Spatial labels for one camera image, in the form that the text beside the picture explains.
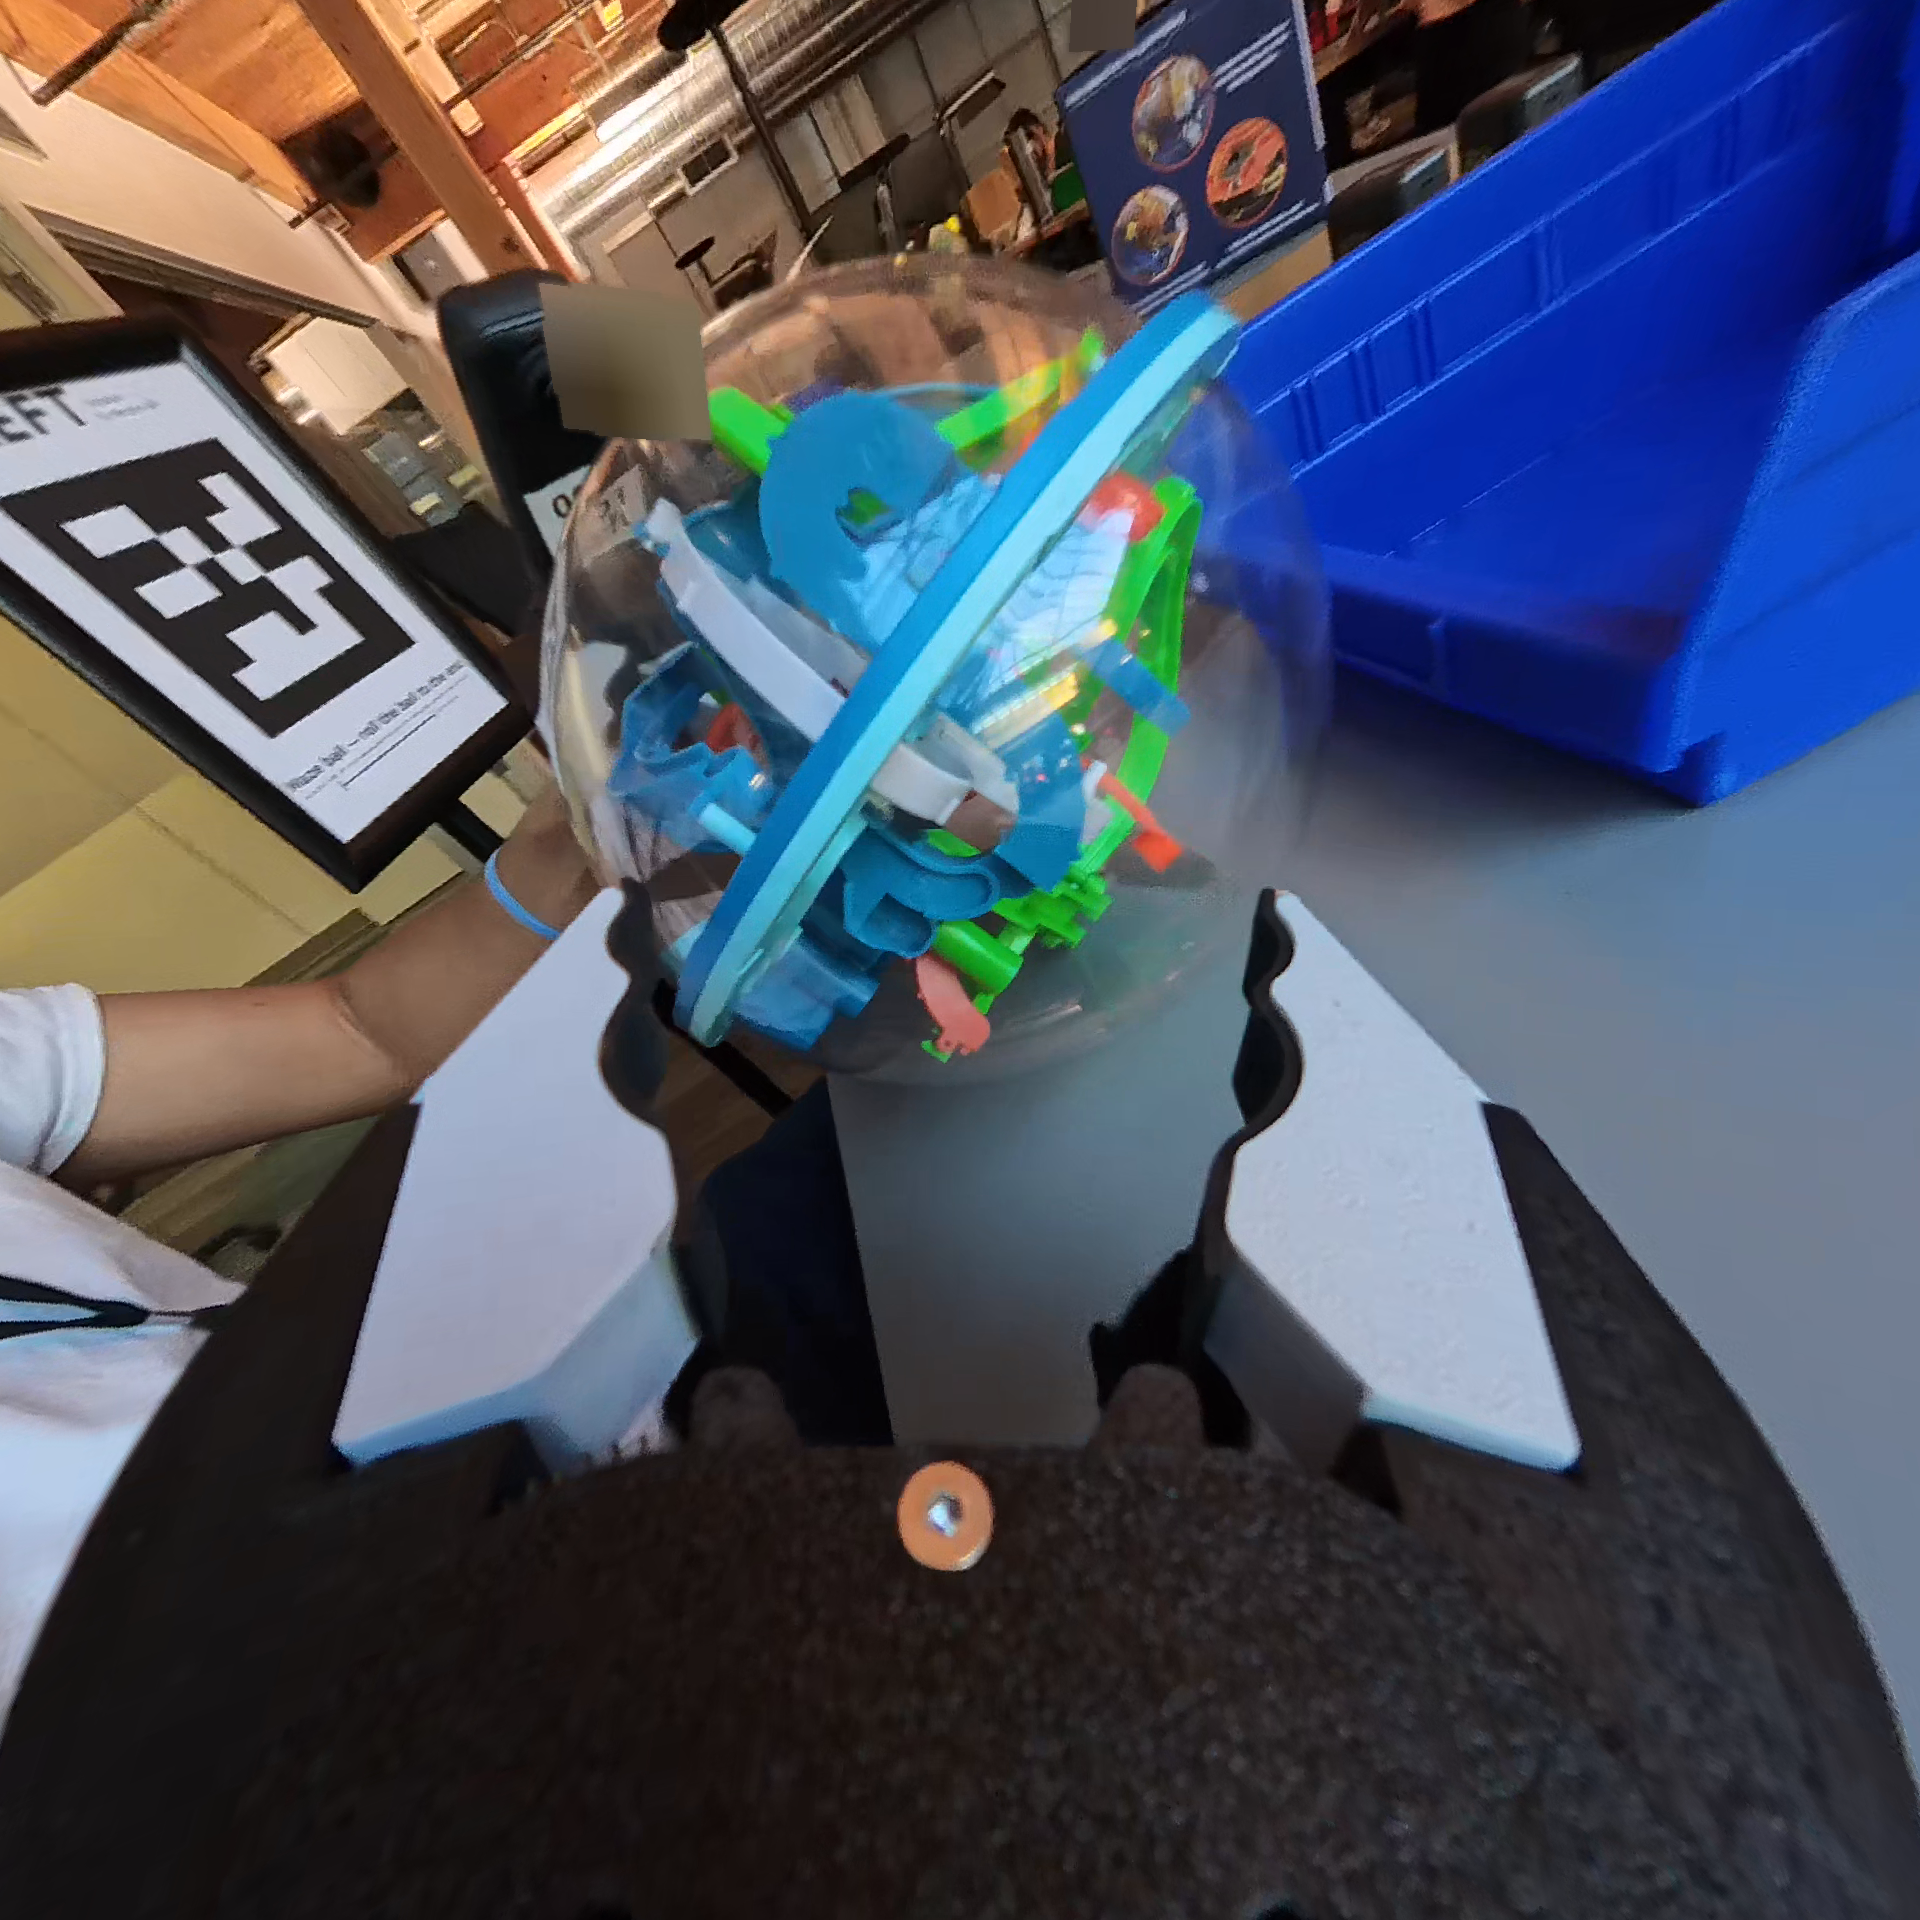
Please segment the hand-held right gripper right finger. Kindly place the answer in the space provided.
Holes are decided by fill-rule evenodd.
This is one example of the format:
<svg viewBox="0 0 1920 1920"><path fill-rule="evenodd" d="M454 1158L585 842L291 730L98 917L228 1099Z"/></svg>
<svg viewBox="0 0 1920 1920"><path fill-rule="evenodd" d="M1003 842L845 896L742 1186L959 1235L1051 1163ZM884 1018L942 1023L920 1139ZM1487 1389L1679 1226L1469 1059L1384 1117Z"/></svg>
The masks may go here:
<svg viewBox="0 0 1920 1920"><path fill-rule="evenodd" d="M1573 1470L1483 1089L1291 893L1261 896L1240 989L1240 1129L1197 1237L1197 1340L1238 1401L1304 1470L1358 1427Z"/></svg>

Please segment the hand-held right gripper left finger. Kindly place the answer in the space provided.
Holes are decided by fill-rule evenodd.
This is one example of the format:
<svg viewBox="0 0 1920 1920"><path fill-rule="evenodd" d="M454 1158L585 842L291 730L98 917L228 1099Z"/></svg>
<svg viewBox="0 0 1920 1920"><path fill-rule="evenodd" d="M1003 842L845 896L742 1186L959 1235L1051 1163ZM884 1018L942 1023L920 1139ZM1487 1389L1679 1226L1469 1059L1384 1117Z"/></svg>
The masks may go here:
<svg viewBox="0 0 1920 1920"><path fill-rule="evenodd" d="M355 1465L517 1424L546 1470L659 1435L696 1348L668 1139L600 1076L630 988L600 893L417 1092L333 1448Z"/></svg>

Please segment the clear plastic maze ball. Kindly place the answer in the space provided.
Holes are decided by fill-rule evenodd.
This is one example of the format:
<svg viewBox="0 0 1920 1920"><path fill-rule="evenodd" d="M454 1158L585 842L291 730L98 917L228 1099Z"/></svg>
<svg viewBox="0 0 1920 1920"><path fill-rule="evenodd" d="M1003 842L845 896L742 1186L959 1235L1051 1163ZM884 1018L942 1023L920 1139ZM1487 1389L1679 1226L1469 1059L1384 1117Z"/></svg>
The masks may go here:
<svg viewBox="0 0 1920 1920"><path fill-rule="evenodd" d="M542 617L542 740L696 1045L880 1084L1091 1054L1243 924L1332 697L1238 316L989 257L832 266L618 432Z"/></svg>

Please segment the person's left forearm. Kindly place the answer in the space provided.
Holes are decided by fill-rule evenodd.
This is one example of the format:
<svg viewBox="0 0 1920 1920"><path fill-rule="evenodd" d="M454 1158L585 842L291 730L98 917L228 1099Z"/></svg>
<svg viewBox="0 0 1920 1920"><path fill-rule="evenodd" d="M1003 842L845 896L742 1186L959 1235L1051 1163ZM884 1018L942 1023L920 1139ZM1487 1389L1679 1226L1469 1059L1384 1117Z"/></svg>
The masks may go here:
<svg viewBox="0 0 1920 1920"><path fill-rule="evenodd" d="M100 1109L57 1183L98 1190L379 1117L472 1034L546 948L472 878L325 979L108 997Z"/></svg>

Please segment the puzzle ball packaging box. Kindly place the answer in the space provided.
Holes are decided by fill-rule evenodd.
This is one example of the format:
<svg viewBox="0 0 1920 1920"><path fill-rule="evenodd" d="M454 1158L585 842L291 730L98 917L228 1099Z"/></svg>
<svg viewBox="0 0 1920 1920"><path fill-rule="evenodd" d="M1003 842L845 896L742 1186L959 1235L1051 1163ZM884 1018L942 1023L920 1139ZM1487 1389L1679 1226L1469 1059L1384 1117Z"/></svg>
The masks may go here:
<svg viewBox="0 0 1920 1920"><path fill-rule="evenodd" d="M1162 4L1054 92L1100 257L1136 315L1324 227L1304 4Z"/></svg>

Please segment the person's left hand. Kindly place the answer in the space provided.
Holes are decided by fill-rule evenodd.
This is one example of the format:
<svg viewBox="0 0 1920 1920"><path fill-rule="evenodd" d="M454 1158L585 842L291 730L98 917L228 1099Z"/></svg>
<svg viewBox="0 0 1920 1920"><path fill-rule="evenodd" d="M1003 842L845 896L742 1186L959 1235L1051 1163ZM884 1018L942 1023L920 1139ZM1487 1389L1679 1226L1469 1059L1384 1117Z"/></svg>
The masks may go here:
<svg viewBox="0 0 1920 1920"><path fill-rule="evenodd" d="M551 781L523 808L499 849L499 873L511 896L558 929L567 929L600 893L566 794Z"/></svg>

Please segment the person's dark blue pants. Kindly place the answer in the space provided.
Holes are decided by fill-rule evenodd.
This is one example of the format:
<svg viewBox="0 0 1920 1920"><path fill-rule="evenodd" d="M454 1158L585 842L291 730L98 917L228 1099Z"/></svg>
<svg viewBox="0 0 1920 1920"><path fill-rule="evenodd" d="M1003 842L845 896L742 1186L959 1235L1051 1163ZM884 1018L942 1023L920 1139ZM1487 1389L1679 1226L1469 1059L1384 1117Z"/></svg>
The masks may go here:
<svg viewBox="0 0 1920 1920"><path fill-rule="evenodd" d="M707 1176L703 1226L723 1267L715 1362L766 1374L811 1448L890 1448L825 1081Z"/></svg>

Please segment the blue wristband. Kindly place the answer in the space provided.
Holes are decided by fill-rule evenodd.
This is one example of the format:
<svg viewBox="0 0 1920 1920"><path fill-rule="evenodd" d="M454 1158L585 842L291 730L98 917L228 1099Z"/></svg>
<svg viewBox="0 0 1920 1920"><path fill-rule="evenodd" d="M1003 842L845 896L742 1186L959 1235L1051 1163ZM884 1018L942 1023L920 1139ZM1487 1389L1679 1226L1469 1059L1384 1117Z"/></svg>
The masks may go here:
<svg viewBox="0 0 1920 1920"><path fill-rule="evenodd" d="M554 944L560 937L560 929L551 924L547 917L542 917L539 912L524 909L511 890L506 885L502 873L499 873L499 853L493 849L482 861L482 890L493 900L493 909L509 917L518 931L524 931L530 937L542 942L542 944Z"/></svg>

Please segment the person's white t-shirt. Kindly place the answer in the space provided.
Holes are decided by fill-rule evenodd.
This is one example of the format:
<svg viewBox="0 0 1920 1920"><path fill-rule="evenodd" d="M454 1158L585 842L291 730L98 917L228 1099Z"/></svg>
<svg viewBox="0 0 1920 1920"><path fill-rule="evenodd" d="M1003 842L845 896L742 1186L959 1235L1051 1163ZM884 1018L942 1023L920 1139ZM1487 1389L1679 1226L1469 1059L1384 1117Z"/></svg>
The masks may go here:
<svg viewBox="0 0 1920 1920"><path fill-rule="evenodd" d="M56 1183L105 1093L86 988L2 994L2 1705L130 1449L237 1299Z"/></svg>

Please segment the black framed marker sign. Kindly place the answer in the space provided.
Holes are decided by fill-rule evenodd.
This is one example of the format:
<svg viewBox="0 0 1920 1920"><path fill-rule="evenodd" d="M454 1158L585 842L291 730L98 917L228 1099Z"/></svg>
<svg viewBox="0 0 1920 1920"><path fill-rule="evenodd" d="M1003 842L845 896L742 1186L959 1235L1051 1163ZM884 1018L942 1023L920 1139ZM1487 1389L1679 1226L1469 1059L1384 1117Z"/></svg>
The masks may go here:
<svg viewBox="0 0 1920 1920"><path fill-rule="evenodd" d="M167 316L2 331L2 617L350 893L533 733L291 417Z"/></svg>

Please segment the blue plastic bin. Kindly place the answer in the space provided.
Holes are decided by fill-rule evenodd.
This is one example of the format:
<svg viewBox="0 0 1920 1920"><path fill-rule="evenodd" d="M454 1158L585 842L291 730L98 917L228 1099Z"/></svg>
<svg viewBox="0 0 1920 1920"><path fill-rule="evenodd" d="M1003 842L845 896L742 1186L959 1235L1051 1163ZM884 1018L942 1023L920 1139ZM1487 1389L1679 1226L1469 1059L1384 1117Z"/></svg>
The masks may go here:
<svg viewBox="0 0 1920 1920"><path fill-rule="evenodd" d="M1918 693L1918 4L1721 4L1253 320L1341 671L1717 803Z"/></svg>

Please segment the black round ceiling fixture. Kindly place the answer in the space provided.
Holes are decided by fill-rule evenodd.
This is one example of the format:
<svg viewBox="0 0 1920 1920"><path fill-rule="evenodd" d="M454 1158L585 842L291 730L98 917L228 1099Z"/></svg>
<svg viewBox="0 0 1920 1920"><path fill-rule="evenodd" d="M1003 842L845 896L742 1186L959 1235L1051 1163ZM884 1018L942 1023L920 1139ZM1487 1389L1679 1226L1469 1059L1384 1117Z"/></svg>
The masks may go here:
<svg viewBox="0 0 1920 1920"><path fill-rule="evenodd" d="M364 214L379 207L385 151L361 137L350 115L322 118L280 141L312 207Z"/></svg>

